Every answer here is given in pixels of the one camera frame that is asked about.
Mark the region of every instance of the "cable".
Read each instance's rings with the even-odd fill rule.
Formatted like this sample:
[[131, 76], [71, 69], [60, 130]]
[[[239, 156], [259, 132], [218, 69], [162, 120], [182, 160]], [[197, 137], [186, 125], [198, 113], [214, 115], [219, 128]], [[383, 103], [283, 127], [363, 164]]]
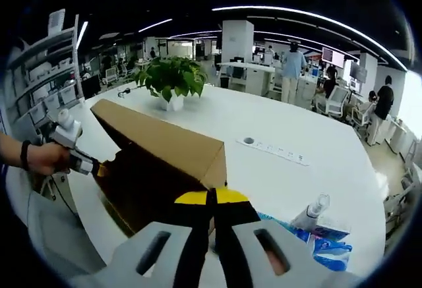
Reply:
[[53, 181], [53, 184], [55, 185], [55, 188], [57, 189], [57, 191], [59, 192], [59, 195], [61, 197], [61, 199], [63, 200], [63, 202], [65, 203], [66, 207], [68, 207], [68, 209], [70, 210], [70, 212], [73, 214], [73, 216], [76, 218], [76, 220], [79, 220], [78, 216], [73, 212], [73, 210], [71, 209], [71, 207], [67, 204], [65, 198], [63, 197], [63, 195], [61, 194], [61, 191], [59, 189], [59, 187], [57, 186], [55, 179], [53, 178], [53, 176], [50, 176], [51, 180]]

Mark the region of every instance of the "cardboard box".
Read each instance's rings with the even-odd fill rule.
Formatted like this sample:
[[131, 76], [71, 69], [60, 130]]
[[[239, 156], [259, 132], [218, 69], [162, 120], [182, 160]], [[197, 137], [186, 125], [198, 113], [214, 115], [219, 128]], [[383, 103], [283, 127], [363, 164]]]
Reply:
[[225, 185], [223, 142], [108, 100], [91, 111], [121, 149], [96, 180], [133, 234], [166, 215], [182, 194]]

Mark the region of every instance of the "man in blue shirt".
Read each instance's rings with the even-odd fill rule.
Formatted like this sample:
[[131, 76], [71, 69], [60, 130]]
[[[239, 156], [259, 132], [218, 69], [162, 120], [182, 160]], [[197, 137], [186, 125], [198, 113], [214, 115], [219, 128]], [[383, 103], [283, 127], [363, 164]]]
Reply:
[[290, 44], [290, 52], [284, 60], [282, 102], [295, 104], [297, 79], [306, 66], [306, 59], [302, 52], [297, 50], [297, 43]]

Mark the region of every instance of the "human hand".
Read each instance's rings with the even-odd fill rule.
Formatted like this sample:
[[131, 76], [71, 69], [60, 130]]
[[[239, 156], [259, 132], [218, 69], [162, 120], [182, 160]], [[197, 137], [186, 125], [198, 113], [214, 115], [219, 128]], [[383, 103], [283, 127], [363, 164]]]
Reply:
[[42, 146], [29, 145], [28, 166], [31, 171], [42, 175], [52, 175], [58, 171], [69, 173], [69, 151], [56, 143]]

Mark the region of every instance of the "green leaves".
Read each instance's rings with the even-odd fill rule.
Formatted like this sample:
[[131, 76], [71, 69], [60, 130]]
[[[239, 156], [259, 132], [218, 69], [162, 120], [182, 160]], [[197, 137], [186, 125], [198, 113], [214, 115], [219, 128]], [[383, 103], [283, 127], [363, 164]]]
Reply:
[[161, 95], [166, 100], [166, 102], [170, 102], [170, 99], [171, 99], [171, 87], [170, 86], [164, 87], [163, 91], [161, 92]]
[[169, 59], [153, 59], [145, 71], [132, 75], [139, 86], [149, 89], [151, 96], [161, 94], [169, 102], [171, 90], [176, 96], [187, 96], [197, 93], [201, 96], [207, 75], [201, 66], [185, 57], [171, 57]]

